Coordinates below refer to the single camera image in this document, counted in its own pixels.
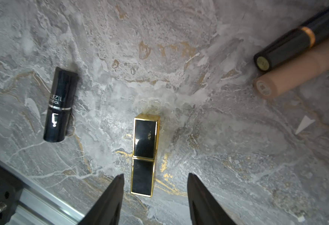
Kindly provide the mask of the black gold square lipstick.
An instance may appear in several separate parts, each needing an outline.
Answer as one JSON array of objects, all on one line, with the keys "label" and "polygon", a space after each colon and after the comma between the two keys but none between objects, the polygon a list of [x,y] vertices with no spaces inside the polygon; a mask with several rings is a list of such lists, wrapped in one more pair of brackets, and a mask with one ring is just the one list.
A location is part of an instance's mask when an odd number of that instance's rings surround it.
[{"label": "black gold square lipstick", "polygon": [[134,118],[131,194],[153,196],[159,129],[159,115],[141,113]]}]

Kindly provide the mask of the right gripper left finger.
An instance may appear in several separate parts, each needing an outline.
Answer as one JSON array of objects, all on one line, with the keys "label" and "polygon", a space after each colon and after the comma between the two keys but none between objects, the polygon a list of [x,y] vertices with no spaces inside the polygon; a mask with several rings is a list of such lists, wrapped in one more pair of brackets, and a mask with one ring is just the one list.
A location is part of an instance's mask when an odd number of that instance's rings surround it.
[{"label": "right gripper left finger", "polygon": [[117,225],[124,184],[124,174],[117,175],[78,225]]}]

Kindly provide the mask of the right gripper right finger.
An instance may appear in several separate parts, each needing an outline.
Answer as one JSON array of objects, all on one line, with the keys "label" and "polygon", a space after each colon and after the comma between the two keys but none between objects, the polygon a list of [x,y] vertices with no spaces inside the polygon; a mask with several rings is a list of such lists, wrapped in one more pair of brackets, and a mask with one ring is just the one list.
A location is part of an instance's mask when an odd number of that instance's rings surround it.
[{"label": "right gripper right finger", "polygon": [[187,191],[193,225],[236,225],[193,173],[188,175]]}]

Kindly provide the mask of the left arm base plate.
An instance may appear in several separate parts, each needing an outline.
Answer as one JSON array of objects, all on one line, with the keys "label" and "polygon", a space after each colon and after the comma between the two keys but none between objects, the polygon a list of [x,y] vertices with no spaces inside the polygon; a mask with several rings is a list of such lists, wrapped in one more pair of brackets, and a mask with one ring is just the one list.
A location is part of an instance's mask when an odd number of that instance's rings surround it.
[{"label": "left arm base plate", "polygon": [[23,188],[22,181],[0,166],[0,225],[15,214]]}]

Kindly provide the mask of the black round lipstick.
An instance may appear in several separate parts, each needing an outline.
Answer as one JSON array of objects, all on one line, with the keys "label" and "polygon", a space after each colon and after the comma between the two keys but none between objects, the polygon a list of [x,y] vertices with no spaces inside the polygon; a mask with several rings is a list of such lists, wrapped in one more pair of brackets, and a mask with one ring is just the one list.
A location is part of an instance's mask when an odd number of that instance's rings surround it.
[{"label": "black round lipstick", "polygon": [[58,143],[65,139],[79,75],[57,67],[48,102],[43,139]]}]

